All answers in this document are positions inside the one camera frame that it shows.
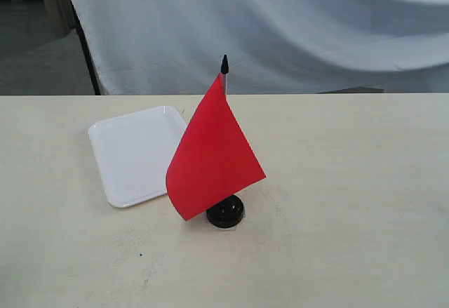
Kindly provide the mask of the black backdrop stand pole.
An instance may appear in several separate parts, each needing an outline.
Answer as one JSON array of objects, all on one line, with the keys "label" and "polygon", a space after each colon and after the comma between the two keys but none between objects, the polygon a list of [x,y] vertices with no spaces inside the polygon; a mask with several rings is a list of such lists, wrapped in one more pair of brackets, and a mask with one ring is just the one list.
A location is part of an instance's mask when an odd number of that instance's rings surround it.
[{"label": "black backdrop stand pole", "polygon": [[95,95],[102,95],[102,89],[98,80],[98,74],[96,72],[96,68],[95,65],[93,63],[93,59],[91,56],[91,52],[88,46],[88,42],[86,39],[86,35],[84,33],[83,27],[81,26],[81,22],[79,20],[77,11],[74,7],[74,3],[72,0],[69,0],[71,9],[72,9],[72,14],[74,16],[74,28],[76,31],[76,35],[78,36],[78,39],[80,41],[81,44],[81,50],[83,53],[83,57],[86,63],[86,67],[88,70],[88,74],[91,80],[91,85],[93,87],[93,92]]}]

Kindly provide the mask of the white backdrop cloth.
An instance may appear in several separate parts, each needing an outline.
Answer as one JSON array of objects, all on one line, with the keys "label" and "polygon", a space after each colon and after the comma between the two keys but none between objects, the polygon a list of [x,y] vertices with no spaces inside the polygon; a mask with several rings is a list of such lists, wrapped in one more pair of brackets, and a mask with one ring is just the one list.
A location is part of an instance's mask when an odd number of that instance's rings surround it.
[{"label": "white backdrop cloth", "polygon": [[72,0],[107,94],[448,90],[448,0]]}]

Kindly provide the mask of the black round flag base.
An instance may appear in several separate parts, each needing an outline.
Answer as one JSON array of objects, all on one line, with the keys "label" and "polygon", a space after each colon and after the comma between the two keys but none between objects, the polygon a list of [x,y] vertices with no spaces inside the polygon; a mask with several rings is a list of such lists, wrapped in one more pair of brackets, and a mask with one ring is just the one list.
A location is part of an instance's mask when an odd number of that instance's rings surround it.
[{"label": "black round flag base", "polygon": [[229,229],[237,226],[237,224],[242,221],[244,214],[244,204],[242,200],[234,194],[228,196],[206,211],[206,217],[209,223],[220,229]]}]

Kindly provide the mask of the white rectangular plastic tray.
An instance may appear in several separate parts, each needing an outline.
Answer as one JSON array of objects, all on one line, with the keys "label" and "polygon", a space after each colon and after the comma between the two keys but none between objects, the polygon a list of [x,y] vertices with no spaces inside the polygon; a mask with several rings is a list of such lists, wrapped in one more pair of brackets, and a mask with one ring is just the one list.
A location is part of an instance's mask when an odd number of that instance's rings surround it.
[{"label": "white rectangular plastic tray", "polygon": [[186,127],[172,106],[90,126],[88,137],[111,206],[128,208],[166,194],[166,172]]}]

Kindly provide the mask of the red flag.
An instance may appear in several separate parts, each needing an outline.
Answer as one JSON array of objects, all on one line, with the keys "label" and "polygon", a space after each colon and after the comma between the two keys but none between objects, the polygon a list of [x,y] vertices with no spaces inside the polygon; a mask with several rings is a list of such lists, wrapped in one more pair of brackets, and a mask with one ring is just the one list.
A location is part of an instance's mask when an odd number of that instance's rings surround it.
[{"label": "red flag", "polygon": [[266,177],[227,102],[228,72],[223,58],[166,173],[168,197],[186,221]]}]

